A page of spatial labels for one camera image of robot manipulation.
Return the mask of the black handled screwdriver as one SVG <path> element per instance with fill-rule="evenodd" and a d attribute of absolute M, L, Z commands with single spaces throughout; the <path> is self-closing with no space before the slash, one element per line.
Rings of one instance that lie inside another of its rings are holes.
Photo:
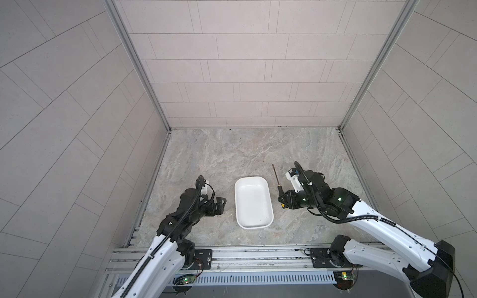
<path fill-rule="evenodd" d="M 283 186 L 282 186 L 281 183 L 279 182 L 278 175 L 277 175 L 277 171 L 276 171 L 276 168 L 275 168 L 275 165 L 274 165 L 274 164 L 272 165 L 272 168 L 273 168 L 273 172 L 274 172 L 274 175 L 275 175 L 275 178 L 276 178 L 276 181 L 277 181 L 278 201 L 279 201 L 279 203 L 281 204 L 282 208 L 285 209 L 285 208 L 286 208 L 286 205 L 284 204 L 284 201 L 283 201 L 285 192 L 283 191 Z"/>

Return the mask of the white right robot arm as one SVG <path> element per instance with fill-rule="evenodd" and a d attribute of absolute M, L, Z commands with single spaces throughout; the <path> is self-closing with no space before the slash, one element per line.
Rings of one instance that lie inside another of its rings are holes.
<path fill-rule="evenodd" d="M 293 189 L 278 186 L 283 209 L 305 208 L 313 216 L 333 224 L 350 224 L 388 247 L 371 247 L 345 235 L 338 235 L 325 259 L 337 268 L 349 265 L 369 267 L 410 285 L 422 298 L 447 298 L 455 275 L 455 248 L 441 240 L 413 233 L 380 214 L 349 190 L 331 188 L 323 173 L 303 170 L 299 163 L 286 173 Z"/>

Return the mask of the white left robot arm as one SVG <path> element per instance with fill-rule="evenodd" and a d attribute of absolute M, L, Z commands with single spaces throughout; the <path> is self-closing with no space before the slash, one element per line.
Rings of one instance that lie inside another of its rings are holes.
<path fill-rule="evenodd" d="M 195 244 L 186 237 L 203 217 L 222 215 L 227 204 L 227 199 L 214 193 L 208 196 L 209 188 L 200 179 L 181 194 L 176 211 L 162 220 L 151 246 L 115 298 L 158 298 L 180 269 L 191 266 Z"/>

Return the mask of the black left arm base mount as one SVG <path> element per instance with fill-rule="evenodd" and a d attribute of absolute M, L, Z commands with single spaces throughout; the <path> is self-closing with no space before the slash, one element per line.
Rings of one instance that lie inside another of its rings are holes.
<path fill-rule="evenodd" d="M 198 249 L 185 255 L 183 270 L 209 270 L 212 263 L 211 249 Z"/>

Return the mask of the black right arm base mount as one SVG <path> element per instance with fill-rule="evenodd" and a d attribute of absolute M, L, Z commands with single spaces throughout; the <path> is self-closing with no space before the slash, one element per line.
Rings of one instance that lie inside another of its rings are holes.
<path fill-rule="evenodd" d="M 313 268 L 342 268 L 344 262 L 334 260 L 329 252 L 328 248 L 308 248 L 304 252 L 310 257 Z"/>

